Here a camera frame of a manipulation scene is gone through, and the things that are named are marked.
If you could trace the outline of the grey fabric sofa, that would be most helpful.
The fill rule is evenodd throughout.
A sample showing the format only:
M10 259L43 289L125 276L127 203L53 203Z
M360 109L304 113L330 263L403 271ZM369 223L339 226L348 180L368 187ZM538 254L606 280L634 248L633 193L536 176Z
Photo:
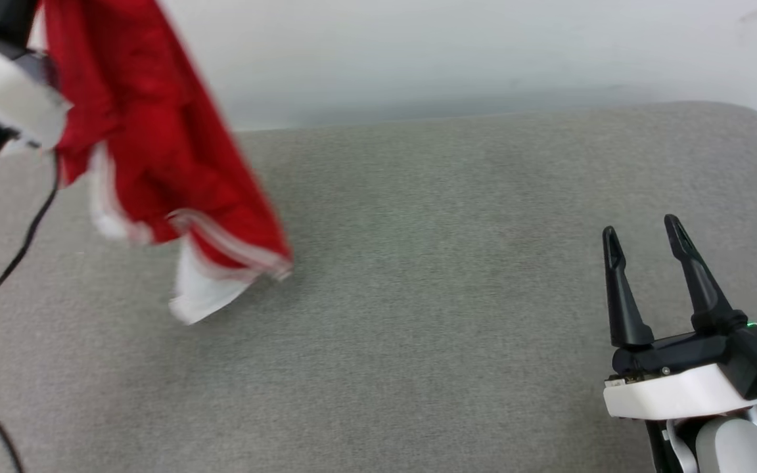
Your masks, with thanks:
M28 473L653 473L610 418L601 233L656 336L691 329L663 218L757 319L757 112L707 102L246 133L294 272L168 311L176 246L58 194L0 288Z

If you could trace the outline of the red and white jersey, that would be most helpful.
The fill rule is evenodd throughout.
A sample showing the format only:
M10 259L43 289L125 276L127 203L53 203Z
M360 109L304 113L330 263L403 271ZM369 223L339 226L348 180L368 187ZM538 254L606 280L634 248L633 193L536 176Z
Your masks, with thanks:
M180 243L174 317L192 325L292 252L159 0L40 0L48 53L71 104L60 178L90 179L97 230Z

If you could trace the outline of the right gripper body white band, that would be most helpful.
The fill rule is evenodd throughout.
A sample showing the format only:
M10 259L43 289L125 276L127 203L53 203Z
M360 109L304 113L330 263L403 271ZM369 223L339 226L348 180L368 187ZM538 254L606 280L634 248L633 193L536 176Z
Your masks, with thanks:
M726 341L726 336L690 332L616 349L603 390L609 415L666 421L757 406L757 395L744 398L721 370Z

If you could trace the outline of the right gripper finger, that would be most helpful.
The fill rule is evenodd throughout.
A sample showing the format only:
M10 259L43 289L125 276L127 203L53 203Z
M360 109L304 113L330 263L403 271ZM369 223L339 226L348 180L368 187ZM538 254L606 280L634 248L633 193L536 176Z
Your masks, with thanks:
M683 269L693 309L691 325L694 331L697 334L729 334L747 327L747 315L734 309L724 296L681 220L667 214L664 216L664 226L671 252Z
M602 231L610 344L614 348L644 348L654 343L644 323L625 273L627 258L614 227Z

